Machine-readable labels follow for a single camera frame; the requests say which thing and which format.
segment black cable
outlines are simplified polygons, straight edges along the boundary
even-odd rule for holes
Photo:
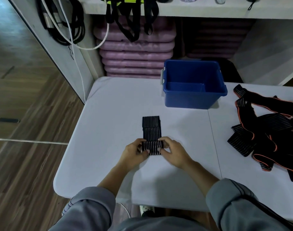
[[[72,30],[72,36],[73,36],[73,42],[74,44],[77,44],[83,40],[86,34],[86,28],[84,24],[84,12],[83,7],[81,3],[78,0],[69,0],[72,7],[72,21],[69,23],[69,26]],[[48,16],[48,13],[42,3],[41,0],[36,0],[37,3],[37,12],[39,15],[39,18],[41,19],[43,27],[48,30],[50,36],[59,44],[68,46],[70,45],[69,42],[67,42],[66,39],[59,33],[59,31],[56,29],[56,27],[53,25],[50,17]],[[45,0],[45,3],[54,17],[54,20],[58,24],[58,26],[65,26],[68,28],[68,25],[66,22],[62,21],[60,19],[60,15],[58,12],[58,9],[53,2],[53,0]]]

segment person's left hand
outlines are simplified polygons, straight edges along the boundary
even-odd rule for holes
[[[134,167],[142,163],[148,158],[150,150],[140,152],[141,142],[146,141],[145,139],[136,139],[133,143],[130,143],[125,147],[121,158],[119,159],[118,165],[125,167],[129,172]]]

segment white shelf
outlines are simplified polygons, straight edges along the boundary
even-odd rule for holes
[[[101,0],[79,1],[87,14],[106,13],[105,3]],[[196,0],[193,3],[172,0],[158,3],[158,7],[161,16],[293,19],[293,0],[259,0],[248,11],[250,4],[246,0],[226,0],[222,5],[216,4],[215,0]]]

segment white shoe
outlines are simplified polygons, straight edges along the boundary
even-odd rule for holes
[[[155,207],[150,207],[150,206],[143,206],[143,205],[140,205],[140,213],[141,215],[146,212],[146,211],[153,211],[155,213]]]

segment stack of purple mats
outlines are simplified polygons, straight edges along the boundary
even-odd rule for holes
[[[124,16],[119,17],[119,22],[124,28],[127,26]],[[170,17],[157,17],[152,24],[151,35],[145,34],[144,23],[145,18],[141,17],[140,36],[133,43],[119,30],[116,23],[109,26],[108,37],[99,51],[107,76],[160,78],[164,61],[173,55],[175,23]],[[102,27],[94,28],[98,44],[105,37],[106,27],[103,24]]]
[[[254,23],[254,19],[183,18],[186,56],[232,58]]]

